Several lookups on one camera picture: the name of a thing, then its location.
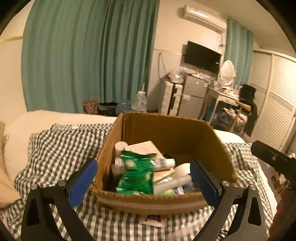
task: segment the wall-mounted air conditioner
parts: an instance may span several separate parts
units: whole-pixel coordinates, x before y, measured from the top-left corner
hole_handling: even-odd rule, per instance
[[[196,8],[185,5],[183,8],[183,18],[198,24],[201,24],[207,28],[210,28],[218,33],[224,33],[227,28],[225,21],[220,20],[206,12],[202,12]]]

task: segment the checkered blanket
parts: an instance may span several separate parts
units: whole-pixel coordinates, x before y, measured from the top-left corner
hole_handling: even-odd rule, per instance
[[[28,165],[15,179],[15,188],[20,193],[21,199],[5,210],[9,231],[16,240],[20,240],[22,214],[31,185],[37,183],[41,187],[47,187],[57,184],[59,180],[67,180],[89,157],[97,155],[110,127],[110,124],[78,126],[55,124],[50,130],[44,130],[30,137]],[[272,212],[262,178],[258,174],[258,160],[251,154],[249,144],[231,143],[224,146],[232,157],[238,185],[257,186],[268,234]],[[227,234],[236,208],[236,205],[233,205],[218,240]],[[63,238],[71,240],[55,205],[51,205],[51,209]],[[96,196],[90,192],[74,210],[95,240],[157,241],[193,240],[211,215],[213,208],[209,206],[190,213],[169,215],[165,228],[141,225],[139,215],[101,207]]]

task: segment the silver screw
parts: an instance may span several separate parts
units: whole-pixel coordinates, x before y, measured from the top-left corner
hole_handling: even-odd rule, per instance
[[[66,185],[66,181],[64,181],[64,180],[59,181],[58,185],[59,185],[60,187],[63,187],[63,186]]]
[[[228,181],[223,181],[223,182],[222,182],[222,185],[223,185],[224,187],[229,187],[229,186],[230,186],[230,183],[229,183]]]
[[[256,190],[256,186],[253,185],[253,184],[250,185],[250,188],[251,188],[252,190]]]
[[[32,189],[32,190],[35,190],[35,189],[37,189],[37,187],[38,187],[37,184],[33,184],[33,185],[31,186],[31,189]]]

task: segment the white wardrobe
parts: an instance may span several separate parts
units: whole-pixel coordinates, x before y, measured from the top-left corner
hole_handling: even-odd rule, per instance
[[[296,59],[274,51],[254,51],[249,85],[257,89],[258,119],[252,140],[282,150],[295,123]]]

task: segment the television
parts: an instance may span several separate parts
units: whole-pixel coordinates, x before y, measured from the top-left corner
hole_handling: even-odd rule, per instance
[[[184,62],[208,70],[219,72],[221,54],[199,44],[188,41]]]

